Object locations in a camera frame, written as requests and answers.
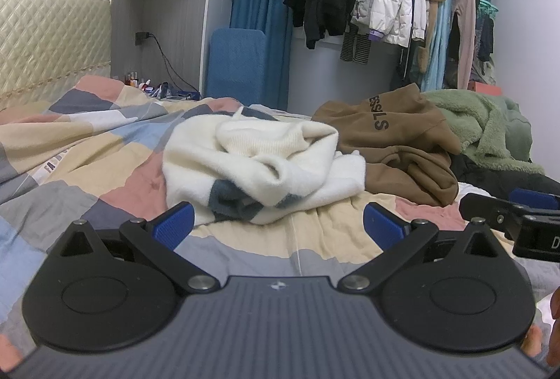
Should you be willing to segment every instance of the black cable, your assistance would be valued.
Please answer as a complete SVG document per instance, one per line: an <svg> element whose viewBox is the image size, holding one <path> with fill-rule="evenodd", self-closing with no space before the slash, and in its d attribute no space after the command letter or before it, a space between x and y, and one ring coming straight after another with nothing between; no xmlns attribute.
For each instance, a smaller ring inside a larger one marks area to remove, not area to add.
<svg viewBox="0 0 560 379"><path fill-rule="evenodd" d="M161 53L161 57L163 58L163 64L165 66L165 70L167 71L167 75L169 76L169 79L171 79L173 81L173 77L171 75L171 73L169 72L169 68L167 67L167 65L169 65L169 67L171 68L171 70L175 73L175 75L181 79L182 82L186 83L188 86L190 86L196 93L198 93L199 95L201 94L200 91L198 91L193 85L191 85L189 82L187 82L184 78L182 78L175 69L173 69L172 66L172 62L169 61L169 58L167 58L167 56L165 55L165 53L163 53L163 50L161 49L161 45L160 42L158 41L158 39L156 38L155 34L153 33L148 33L148 37L152 37L154 38L154 40L156 41L157 47L160 50Z"/></svg>

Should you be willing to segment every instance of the blue chair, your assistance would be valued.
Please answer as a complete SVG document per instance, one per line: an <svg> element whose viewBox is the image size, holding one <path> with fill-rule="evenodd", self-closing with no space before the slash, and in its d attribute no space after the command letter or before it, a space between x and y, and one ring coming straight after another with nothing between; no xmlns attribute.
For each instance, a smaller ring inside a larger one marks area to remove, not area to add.
<svg viewBox="0 0 560 379"><path fill-rule="evenodd" d="M264 104L266 38L260 30L219 28L210 39L205 94Z"/></svg>

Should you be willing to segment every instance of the power outlet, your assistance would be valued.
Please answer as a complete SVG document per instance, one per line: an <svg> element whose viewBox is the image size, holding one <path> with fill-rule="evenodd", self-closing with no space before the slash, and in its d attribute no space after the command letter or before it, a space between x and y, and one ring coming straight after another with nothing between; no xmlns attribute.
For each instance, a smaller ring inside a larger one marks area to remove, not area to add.
<svg viewBox="0 0 560 379"><path fill-rule="evenodd" d="M144 31L139 31L138 33L134 33L134 45L142 45L142 42L145 39L149 38L149 33L145 33Z"/></svg>

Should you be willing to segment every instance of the green fleece jacket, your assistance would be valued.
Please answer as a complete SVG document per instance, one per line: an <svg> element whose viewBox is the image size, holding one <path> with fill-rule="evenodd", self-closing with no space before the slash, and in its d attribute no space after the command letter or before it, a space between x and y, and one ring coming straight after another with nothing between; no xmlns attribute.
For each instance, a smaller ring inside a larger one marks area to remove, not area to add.
<svg viewBox="0 0 560 379"><path fill-rule="evenodd" d="M529 162L531 123L511 99L468 90L423 94L441 109L461 141L461 152L480 167L544 174L541 166Z"/></svg>

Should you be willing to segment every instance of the cream headboard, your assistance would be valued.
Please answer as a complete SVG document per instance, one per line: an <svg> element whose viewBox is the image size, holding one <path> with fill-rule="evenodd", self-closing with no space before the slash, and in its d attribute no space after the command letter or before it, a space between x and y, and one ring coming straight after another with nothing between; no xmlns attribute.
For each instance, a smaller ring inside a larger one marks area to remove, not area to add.
<svg viewBox="0 0 560 379"><path fill-rule="evenodd" d="M0 109L110 75L109 0L0 0Z"/></svg>

